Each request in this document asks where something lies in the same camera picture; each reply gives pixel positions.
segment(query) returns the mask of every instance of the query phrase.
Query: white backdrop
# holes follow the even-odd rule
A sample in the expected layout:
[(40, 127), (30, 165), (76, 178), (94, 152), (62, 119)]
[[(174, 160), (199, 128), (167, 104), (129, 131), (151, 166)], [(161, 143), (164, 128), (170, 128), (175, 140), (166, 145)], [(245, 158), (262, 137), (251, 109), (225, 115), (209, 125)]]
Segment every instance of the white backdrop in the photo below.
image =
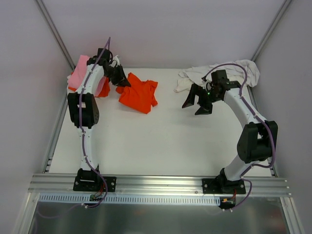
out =
[(44, 0), (76, 63), (112, 37), (126, 67), (251, 59), (284, 0)]
[(276, 163), (286, 177), (306, 233), (312, 223), (312, 1), (293, 1), (256, 60), (259, 110), (278, 124)]
[(0, 233), (10, 234), (45, 160), (70, 69), (35, 1), (1, 1), (0, 31)]

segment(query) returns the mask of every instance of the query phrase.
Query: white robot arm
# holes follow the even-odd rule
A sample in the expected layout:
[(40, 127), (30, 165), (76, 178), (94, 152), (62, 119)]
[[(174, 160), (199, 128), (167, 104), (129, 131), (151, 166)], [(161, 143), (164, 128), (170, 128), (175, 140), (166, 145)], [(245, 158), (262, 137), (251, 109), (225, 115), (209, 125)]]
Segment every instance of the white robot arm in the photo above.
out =
[(93, 132), (99, 120), (94, 94), (103, 77), (107, 77), (115, 86), (131, 86), (118, 57), (113, 58), (109, 50), (100, 48), (97, 56), (87, 61), (87, 72), (81, 86), (67, 96), (70, 118), (81, 140), (80, 169), (74, 191), (98, 191), (102, 184)]
[(205, 194), (245, 194), (242, 176), (259, 162), (267, 160), (275, 152), (277, 124), (267, 121), (252, 104), (241, 96), (238, 81), (229, 81), (225, 70), (211, 73), (212, 82), (205, 88), (193, 84), (182, 108), (194, 105), (195, 96), (199, 96), (200, 108), (195, 115), (212, 113), (213, 102), (222, 100), (230, 106), (237, 116), (243, 132), (237, 144), (237, 155), (227, 167), (223, 168), (215, 179), (205, 179)]

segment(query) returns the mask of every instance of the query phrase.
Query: garment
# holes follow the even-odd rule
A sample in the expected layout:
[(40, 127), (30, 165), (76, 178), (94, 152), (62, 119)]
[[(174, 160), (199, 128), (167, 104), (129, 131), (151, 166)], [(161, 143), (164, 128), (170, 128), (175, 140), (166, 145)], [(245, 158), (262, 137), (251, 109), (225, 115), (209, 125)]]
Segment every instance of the garment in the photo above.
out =
[[(83, 82), (83, 79), (87, 73), (87, 61), (89, 60), (89, 56), (86, 55), (80, 55), (77, 66), (72, 73), (72, 75), (69, 77), (67, 83), (68, 83), (68, 89), (72, 91), (76, 91), (77, 88), (81, 85)], [(109, 85), (108, 82), (105, 83), (107, 79), (103, 77), (100, 82), (98, 83), (97, 90), (95, 93), (96, 97), (106, 97), (109, 93)]]
[[(247, 82), (246, 84), (254, 87), (257, 85), (260, 72), (253, 61), (250, 60), (237, 60), (234, 62), (226, 62), (226, 63), (236, 63), (238, 65), (243, 66), (247, 71)], [(189, 69), (185, 69), (179, 72), (179, 76), (181, 78), (177, 81), (177, 87), (174, 89), (176, 93), (179, 93), (183, 90), (190, 90), (191, 85), (196, 83), (199, 86), (203, 86), (204, 83), (202, 81), (202, 77), (206, 75), (211, 69), (218, 66), (218, 64), (202, 66), (202, 67), (192, 67)], [(225, 69), (228, 75), (228, 79), (233, 81), (237, 80), (240, 83), (244, 81), (244, 72), (240, 67), (233, 65), (226, 65), (217, 68), (217, 70)], [(211, 80), (211, 74), (207, 76), (207, 80)]]
[(116, 88), (116, 92), (121, 94), (119, 102), (142, 113), (149, 113), (151, 106), (158, 104), (154, 95), (158, 82), (141, 81), (133, 73), (128, 74), (128, 81), (131, 87)]

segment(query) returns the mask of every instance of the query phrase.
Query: white table surface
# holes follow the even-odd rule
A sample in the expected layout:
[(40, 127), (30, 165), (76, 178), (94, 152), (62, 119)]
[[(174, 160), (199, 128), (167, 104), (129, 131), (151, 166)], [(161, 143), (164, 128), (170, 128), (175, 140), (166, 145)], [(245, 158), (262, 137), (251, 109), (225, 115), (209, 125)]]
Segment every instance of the white table surface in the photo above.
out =
[[(182, 109), (188, 91), (175, 93), (179, 69), (125, 69), (142, 81), (158, 81), (158, 106), (142, 114), (118, 102), (111, 85), (108, 97), (96, 98), (100, 119), (95, 126), (102, 174), (216, 176), (236, 156), (242, 128), (229, 106), (213, 103), (211, 115), (195, 116), (196, 104)], [(80, 140), (67, 110), (50, 173), (80, 168)], [(247, 176), (271, 176), (254, 168)]]

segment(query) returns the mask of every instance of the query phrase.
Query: metal floor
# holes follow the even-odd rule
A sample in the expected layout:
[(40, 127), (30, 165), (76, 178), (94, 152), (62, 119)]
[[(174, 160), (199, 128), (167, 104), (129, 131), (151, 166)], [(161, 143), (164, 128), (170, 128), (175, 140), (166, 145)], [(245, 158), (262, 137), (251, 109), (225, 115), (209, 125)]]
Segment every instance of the metal floor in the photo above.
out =
[[(73, 204), (39, 202), (43, 215)], [(249, 198), (239, 209), (215, 206), (102, 204), (77, 207), (57, 219), (34, 215), (30, 234), (287, 234), (279, 198)]]

